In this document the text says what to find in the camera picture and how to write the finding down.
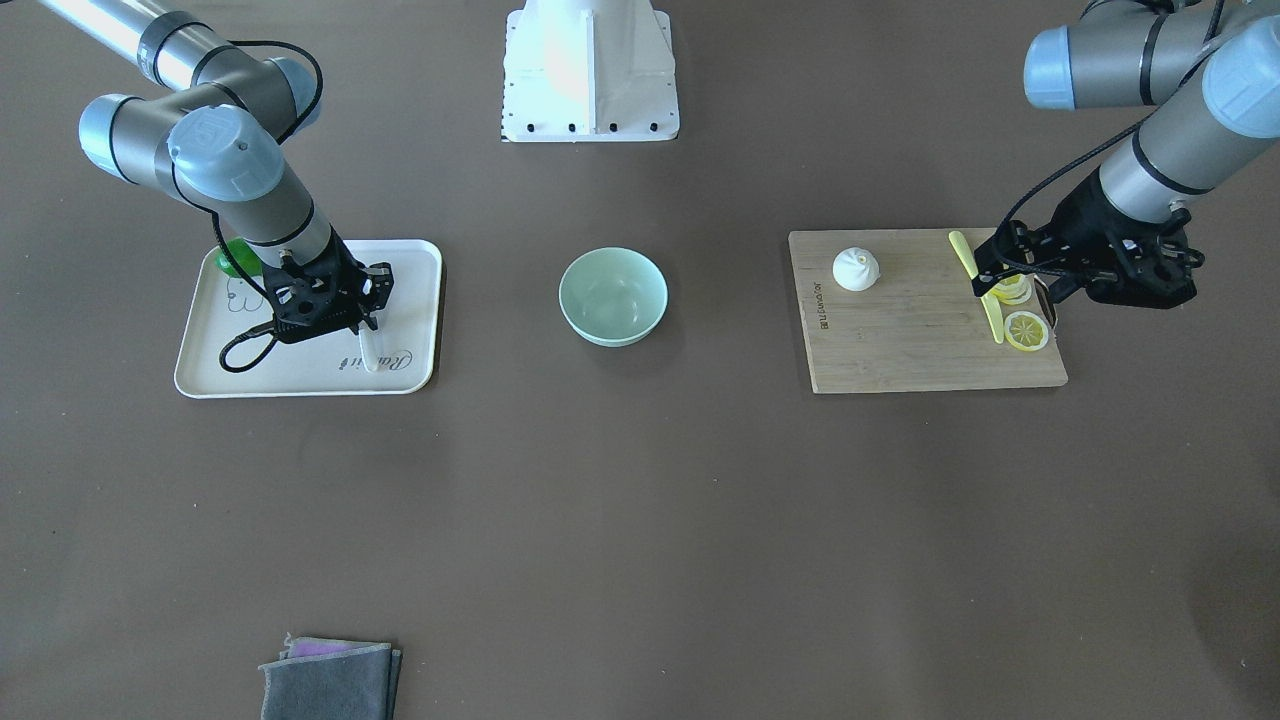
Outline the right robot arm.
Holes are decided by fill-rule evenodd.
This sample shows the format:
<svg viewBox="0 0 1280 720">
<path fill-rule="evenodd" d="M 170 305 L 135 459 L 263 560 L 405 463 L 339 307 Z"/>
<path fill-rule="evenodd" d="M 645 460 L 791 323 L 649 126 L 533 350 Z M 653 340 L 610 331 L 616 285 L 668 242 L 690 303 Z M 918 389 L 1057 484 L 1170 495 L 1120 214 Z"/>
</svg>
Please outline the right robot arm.
<svg viewBox="0 0 1280 720">
<path fill-rule="evenodd" d="M 310 54 L 257 59 L 246 41 L 163 1 L 47 8 L 166 90 L 152 100 L 109 94 L 83 110 L 79 142 L 97 168 L 238 233 L 261 264 L 279 341 L 378 328 L 390 266 L 353 258 L 283 154 L 317 115 L 324 76 Z"/>
</svg>

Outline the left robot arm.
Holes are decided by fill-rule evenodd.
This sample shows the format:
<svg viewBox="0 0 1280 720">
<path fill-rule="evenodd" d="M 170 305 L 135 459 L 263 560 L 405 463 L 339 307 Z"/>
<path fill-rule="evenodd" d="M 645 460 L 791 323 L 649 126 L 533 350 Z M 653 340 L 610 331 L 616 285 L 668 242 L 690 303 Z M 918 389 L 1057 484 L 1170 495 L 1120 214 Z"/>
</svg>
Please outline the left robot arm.
<svg viewBox="0 0 1280 720">
<path fill-rule="evenodd" d="M 1148 108 L 1100 147 L 1094 168 L 1037 229 L 1007 214 L 975 250 L 972 288 L 1015 274 L 1051 278 L 1055 304 L 1169 309 L 1196 296 L 1203 254 L 1189 206 L 1277 142 L 1277 4 L 1092 1 L 1037 35 L 1023 87 L 1050 110 Z"/>
</svg>

